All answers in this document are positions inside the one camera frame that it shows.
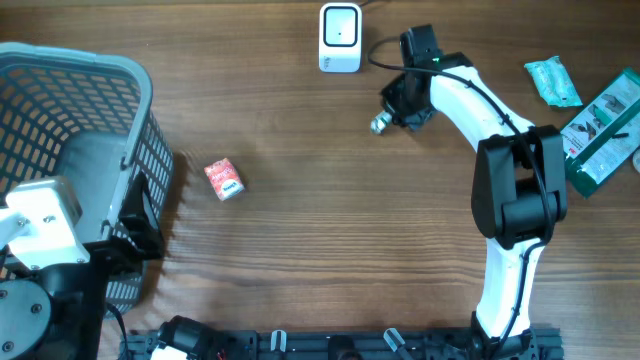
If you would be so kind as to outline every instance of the plastic basket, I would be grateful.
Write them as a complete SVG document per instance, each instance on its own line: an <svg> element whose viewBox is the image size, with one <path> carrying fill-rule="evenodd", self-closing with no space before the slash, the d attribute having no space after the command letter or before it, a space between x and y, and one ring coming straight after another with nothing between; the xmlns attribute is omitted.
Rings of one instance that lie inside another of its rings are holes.
<svg viewBox="0 0 640 360"><path fill-rule="evenodd" d="M173 154L151 113L152 87L136 62L77 50L0 44L0 206L21 181L63 175L83 209L85 244L131 241L119 213L144 173L160 217ZM138 301L142 273L113 279L107 302L121 312Z"/></svg>

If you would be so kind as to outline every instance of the pink snack packet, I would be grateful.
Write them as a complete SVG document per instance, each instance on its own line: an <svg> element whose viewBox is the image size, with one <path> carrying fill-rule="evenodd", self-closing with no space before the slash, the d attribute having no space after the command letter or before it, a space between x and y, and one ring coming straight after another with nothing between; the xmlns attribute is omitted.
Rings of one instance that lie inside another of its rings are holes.
<svg viewBox="0 0 640 360"><path fill-rule="evenodd" d="M222 201L244 190L238 172L229 159L224 158L204 168L204 173L209 178L211 186Z"/></svg>

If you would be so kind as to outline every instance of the small packet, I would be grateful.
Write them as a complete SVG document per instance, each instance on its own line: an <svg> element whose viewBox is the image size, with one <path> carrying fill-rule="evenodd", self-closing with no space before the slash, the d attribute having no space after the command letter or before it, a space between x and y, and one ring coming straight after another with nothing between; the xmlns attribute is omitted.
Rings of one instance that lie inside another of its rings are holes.
<svg viewBox="0 0 640 360"><path fill-rule="evenodd" d="M533 77L540 96L547 104L559 107L582 105L580 96L569 78L567 69L560 62L559 56L528 63L524 67Z"/></svg>
<svg viewBox="0 0 640 360"><path fill-rule="evenodd" d="M244 190L238 172L227 158L205 167L204 173L221 201L225 201Z"/></svg>
<svg viewBox="0 0 640 360"><path fill-rule="evenodd" d="M625 69L560 133L567 178L589 197L640 146L640 76Z"/></svg>

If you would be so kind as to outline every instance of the blue-gray plastic bin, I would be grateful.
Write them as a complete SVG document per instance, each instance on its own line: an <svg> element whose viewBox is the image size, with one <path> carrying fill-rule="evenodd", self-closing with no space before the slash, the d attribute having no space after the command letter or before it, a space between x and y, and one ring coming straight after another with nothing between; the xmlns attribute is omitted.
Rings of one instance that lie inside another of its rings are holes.
<svg viewBox="0 0 640 360"><path fill-rule="evenodd" d="M83 209L82 243L131 242L118 214L135 176L146 175L160 218L173 175L151 98L149 75L125 57L0 44L0 206L21 181L63 175ZM107 301L131 309L143 276L112 279Z"/></svg>

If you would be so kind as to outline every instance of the teal plastic wrapper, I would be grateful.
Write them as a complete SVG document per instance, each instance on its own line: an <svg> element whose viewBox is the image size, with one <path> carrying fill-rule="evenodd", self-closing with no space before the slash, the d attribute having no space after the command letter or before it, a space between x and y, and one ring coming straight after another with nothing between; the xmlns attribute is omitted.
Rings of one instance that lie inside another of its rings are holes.
<svg viewBox="0 0 640 360"><path fill-rule="evenodd" d="M580 96L571 82L567 69L560 62L559 56L532 62L524 67L533 77L540 96L547 104L559 107L582 105Z"/></svg>
<svg viewBox="0 0 640 360"><path fill-rule="evenodd" d="M625 69L560 132L567 178L589 197L640 146L640 75Z"/></svg>

